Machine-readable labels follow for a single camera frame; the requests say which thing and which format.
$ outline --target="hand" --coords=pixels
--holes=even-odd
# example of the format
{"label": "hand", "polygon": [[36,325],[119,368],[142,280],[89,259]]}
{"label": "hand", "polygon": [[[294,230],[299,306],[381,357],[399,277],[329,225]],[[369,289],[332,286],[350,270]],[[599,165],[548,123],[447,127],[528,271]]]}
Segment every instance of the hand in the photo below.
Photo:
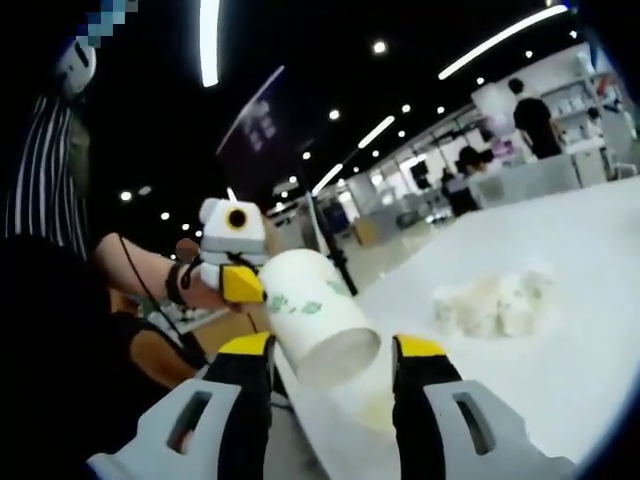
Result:
{"label": "hand", "polygon": [[[185,265],[180,269],[178,275],[178,285],[180,285],[180,279],[187,270]],[[231,310],[241,313],[242,307],[237,304],[230,304],[222,298],[222,294],[218,290],[214,290],[209,285],[204,283],[200,276],[200,267],[196,267],[191,272],[191,284],[188,289],[180,287],[180,293],[182,298],[188,307],[191,308],[204,308],[205,310],[220,310],[221,308],[230,308]]]}

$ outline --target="white tissue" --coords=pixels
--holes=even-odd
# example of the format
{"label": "white tissue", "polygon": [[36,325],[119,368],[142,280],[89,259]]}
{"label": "white tissue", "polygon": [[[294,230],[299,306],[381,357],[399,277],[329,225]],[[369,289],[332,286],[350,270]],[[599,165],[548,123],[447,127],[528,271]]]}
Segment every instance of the white tissue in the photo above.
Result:
{"label": "white tissue", "polygon": [[436,328],[443,335],[483,339],[533,335],[551,307],[552,287],[552,271],[541,263],[440,287],[433,293]]}

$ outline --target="white display counter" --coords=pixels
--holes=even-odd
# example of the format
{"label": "white display counter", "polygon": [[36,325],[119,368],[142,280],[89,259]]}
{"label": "white display counter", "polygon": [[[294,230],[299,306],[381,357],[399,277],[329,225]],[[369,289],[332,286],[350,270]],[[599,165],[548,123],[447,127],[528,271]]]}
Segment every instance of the white display counter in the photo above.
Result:
{"label": "white display counter", "polygon": [[[440,338],[431,292],[532,259],[555,270],[557,322],[529,340]],[[484,383],[525,419],[549,456],[583,461],[620,419],[640,367],[640,179],[469,214],[358,298],[386,336],[376,368],[391,371],[390,335],[442,341],[464,378]],[[301,386],[281,352],[284,384],[333,480],[400,478],[392,435],[347,419],[327,395]]]}

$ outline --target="black ceiling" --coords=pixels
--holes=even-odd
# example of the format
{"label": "black ceiling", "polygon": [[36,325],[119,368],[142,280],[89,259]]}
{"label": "black ceiling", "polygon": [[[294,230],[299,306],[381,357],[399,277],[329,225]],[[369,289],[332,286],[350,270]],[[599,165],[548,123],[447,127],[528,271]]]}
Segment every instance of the black ceiling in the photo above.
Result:
{"label": "black ceiling", "polygon": [[[476,77],[498,80],[581,40],[568,35],[577,29],[575,19],[560,15],[439,81],[449,63],[545,2],[222,0],[220,83],[204,89],[199,3],[141,0],[138,13],[104,40],[85,104],[95,191],[112,204],[124,234],[164,254],[184,236],[182,223],[190,223],[193,234],[205,197],[224,195],[224,172],[213,151],[277,66],[295,71],[327,115],[332,108],[341,112],[337,122],[327,118],[311,147],[306,167],[315,182],[387,115],[397,121],[353,156],[353,166],[370,167],[373,149],[384,156],[434,124],[438,106],[452,111],[468,104]],[[386,55],[372,54],[377,39],[387,42]],[[534,58],[526,59],[525,50]],[[402,115],[405,103],[412,110]],[[145,185],[152,187],[149,195],[119,201],[118,192]],[[160,220],[164,211],[169,221]]]}

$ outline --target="white paper cup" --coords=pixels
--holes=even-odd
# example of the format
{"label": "white paper cup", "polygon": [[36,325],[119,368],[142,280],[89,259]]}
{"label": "white paper cup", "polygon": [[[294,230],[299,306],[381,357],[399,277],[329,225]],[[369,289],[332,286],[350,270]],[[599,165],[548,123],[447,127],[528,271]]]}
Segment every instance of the white paper cup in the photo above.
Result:
{"label": "white paper cup", "polygon": [[380,337],[332,263],[313,250],[289,250],[260,271],[271,330],[300,383],[344,384],[376,358]]}

